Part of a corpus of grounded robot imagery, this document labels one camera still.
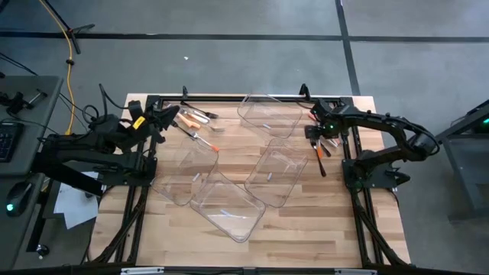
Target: butcher block tabletop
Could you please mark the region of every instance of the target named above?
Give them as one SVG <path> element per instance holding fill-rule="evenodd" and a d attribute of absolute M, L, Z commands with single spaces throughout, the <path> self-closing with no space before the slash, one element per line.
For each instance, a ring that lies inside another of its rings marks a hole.
<path fill-rule="evenodd" d="M 127 102 L 139 100 L 144 106 L 148 94 L 128 94 Z M 353 102 L 362 111 L 375 112 L 374 99 L 354 96 Z M 202 126 L 198 133 L 219 147 L 218 170 L 238 186 L 243 186 L 260 156 L 267 148 L 267 139 L 256 131 L 241 126 L 237 113 L 239 102 L 191 102 L 197 108 L 219 115 L 217 133 Z M 295 103 L 284 103 L 300 108 Z M 332 156 L 322 158 L 327 177 L 321 177 L 319 165 L 304 138 L 304 125 L 313 122 L 308 110 L 287 139 L 297 150 L 308 156 L 290 196 L 281 208 L 268 206 L 261 220 L 243 243 L 233 241 L 203 218 L 189 205 L 178 206 L 151 189 L 144 215 L 137 265 L 197 267 L 361 267 L 351 197 L 345 188 L 341 160 L 342 146 L 326 144 Z M 130 118 L 127 110 L 123 118 Z M 364 150 L 384 148 L 381 133 L 359 128 Z M 186 135 L 173 127 L 163 131 L 167 139 L 157 146 L 156 157 L 165 158 L 165 147 L 177 147 Z M 92 233 L 90 257 L 97 257 L 121 227 L 128 187 L 111 189 L 100 204 Z M 381 234 L 401 259 L 409 262 L 398 205 L 392 193 L 371 190 L 375 218 Z M 368 252 L 374 259 L 371 236 L 365 228 Z M 132 230 L 126 240 L 127 257 Z"/>

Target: computer mouse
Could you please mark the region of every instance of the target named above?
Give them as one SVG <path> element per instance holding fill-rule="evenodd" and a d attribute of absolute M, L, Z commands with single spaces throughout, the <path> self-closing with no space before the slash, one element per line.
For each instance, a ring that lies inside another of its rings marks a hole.
<path fill-rule="evenodd" d="M 18 217 L 24 213 L 28 207 L 29 199 L 32 194 L 32 183 L 19 182 L 10 189 L 7 194 L 5 208 L 7 216 Z"/>

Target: plastic tub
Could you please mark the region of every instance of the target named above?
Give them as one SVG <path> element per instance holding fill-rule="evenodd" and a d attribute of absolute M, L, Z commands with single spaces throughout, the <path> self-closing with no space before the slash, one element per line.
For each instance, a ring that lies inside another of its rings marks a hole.
<path fill-rule="evenodd" d="M 237 242 L 244 242 L 266 205 L 220 172 L 214 171 L 192 198 L 190 207 Z"/>
<path fill-rule="evenodd" d="M 274 138 L 244 183 L 255 198 L 282 207 L 307 164 L 307 156 L 286 141 Z"/>
<path fill-rule="evenodd" d="M 167 156 L 158 160 L 153 189 L 176 205 L 186 205 L 214 169 L 218 154 L 190 138 L 184 139 L 180 148 L 165 153 Z"/>
<path fill-rule="evenodd" d="M 238 107 L 241 124 L 276 138 L 288 138 L 303 112 L 264 94 L 247 95 Z"/>

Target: keyboard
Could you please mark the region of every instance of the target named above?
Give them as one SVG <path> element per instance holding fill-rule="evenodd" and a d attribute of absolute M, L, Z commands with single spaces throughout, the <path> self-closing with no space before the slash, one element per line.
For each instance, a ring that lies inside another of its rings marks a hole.
<path fill-rule="evenodd" d="M 21 123 L 0 124 L 0 163 L 10 162 L 23 129 Z"/>

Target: gray floor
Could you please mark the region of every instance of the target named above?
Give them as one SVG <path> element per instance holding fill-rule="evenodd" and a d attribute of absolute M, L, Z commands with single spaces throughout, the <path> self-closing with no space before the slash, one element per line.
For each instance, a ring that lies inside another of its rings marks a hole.
<path fill-rule="evenodd" d="M 339 26 L 333 0 L 87 0 L 52 3 L 73 26 L 93 31 L 168 34 L 332 34 Z M 350 35 L 489 36 L 485 0 L 344 0 Z M 57 31 L 37 1 L 14 1 L 0 28 Z M 72 86 L 77 105 L 100 102 L 98 83 L 117 102 L 128 92 L 263 91 L 351 95 L 341 42 L 223 40 L 81 40 Z M 487 99 L 489 45 L 352 43 L 362 95 L 433 133 Z M 39 74 L 66 77 L 66 42 L 0 38 L 0 51 Z M 0 63 L 0 71 L 26 72 Z M 66 106 L 50 126 L 64 131 Z M 75 127 L 82 131 L 80 125 Z M 392 145 L 384 137 L 386 145 Z M 400 187 L 400 210 L 412 262 L 421 267 L 489 273 L 489 223 L 450 225 L 447 215 L 466 201 L 445 152 L 403 163 L 411 182 Z"/>

